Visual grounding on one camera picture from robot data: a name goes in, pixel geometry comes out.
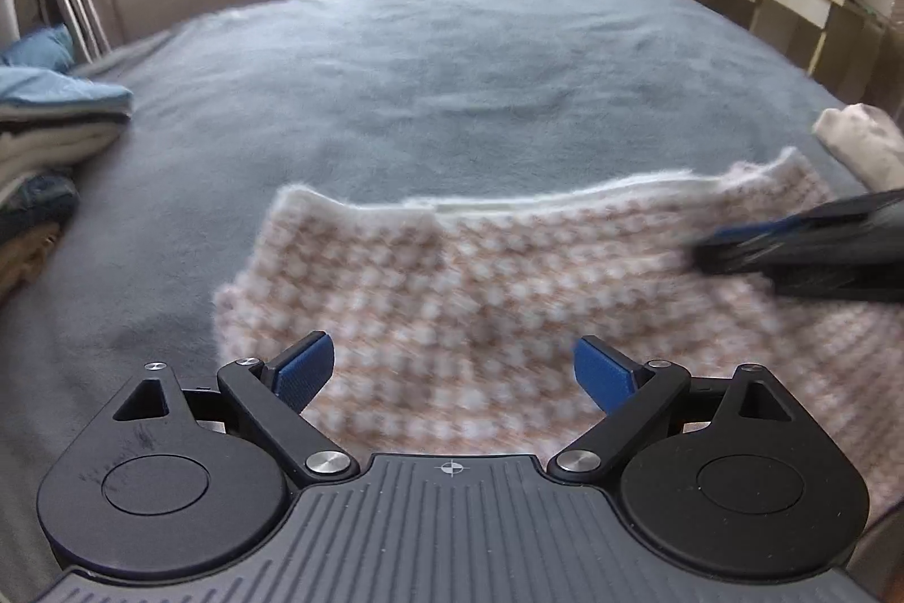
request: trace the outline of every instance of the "blue-gray blanket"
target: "blue-gray blanket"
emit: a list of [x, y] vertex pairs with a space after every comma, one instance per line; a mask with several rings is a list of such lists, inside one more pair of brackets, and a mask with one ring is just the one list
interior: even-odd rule
[[134, 117], [80, 171], [44, 274], [0, 310], [0, 588], [16, 601], [55, 574], [42, 475], [143, 363], [214, 371], [211, 293], [282, 184], [503, 197], [794, 145], [858, 190], [809, 132], [835, 99], [689, 0], [288, 0], [83, 73], [131, 89]]

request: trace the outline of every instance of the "gray gripper base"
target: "gray gripper base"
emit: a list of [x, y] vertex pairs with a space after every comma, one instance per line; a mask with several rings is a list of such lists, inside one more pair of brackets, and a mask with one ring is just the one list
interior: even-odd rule
[[42, 603], [866, 603], [839, 570], [775, 586], [672, 567], [600, 491], [553, 483], [527, 455], [377, 455], [301, 494], [286, 523], [226, 570], [117, 587], [69, 572]]

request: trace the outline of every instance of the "triangular cutout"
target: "triangular cutout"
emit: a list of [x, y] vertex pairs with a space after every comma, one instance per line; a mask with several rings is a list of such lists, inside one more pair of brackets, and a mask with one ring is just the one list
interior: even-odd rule
[[747, 385], [747, 394], [740, 405], [740, 416], [750, 419], [771, 419], [774, 422], [790, 422], [791, 416], [764, 383], [754, 381]]
[[113, 415], [115, 421], [131, 422], [133, 419], [153, 419], [169, 414], [161, 383], [154, 379], [143, 380], [132, 395]]

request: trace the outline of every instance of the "houndstooth pattern fabric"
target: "houndstooth pattern fabric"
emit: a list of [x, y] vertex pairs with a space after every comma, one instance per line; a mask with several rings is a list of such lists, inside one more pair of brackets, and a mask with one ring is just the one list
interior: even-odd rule
[[866, 478], [875, 517], [904, 486], [901, 308], [776, 298], [757, 277], [684, 263], [695, 237], [830, 198], [793, 150], [719, 178], [664, 173], [508, 203], [352, 207], [286, 188], [215, 298], [221, 357], [268, 359], [324, 329], [336, 371], [304, 415], [361, 459], [544, 463], [602, 417], [574, 380], [581, 335], [697, 376], [762, 363]]

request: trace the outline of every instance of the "stack of folded clothes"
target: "stack of folded clothes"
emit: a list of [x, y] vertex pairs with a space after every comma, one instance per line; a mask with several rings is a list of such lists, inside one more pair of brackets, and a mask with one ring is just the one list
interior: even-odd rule
[[130, 120], [130, 91], [66, 76], [73, 64], [65, 27], [0, 54], [0, 299], [41, 272], [78, 207], [60, 168], [106, 148]]

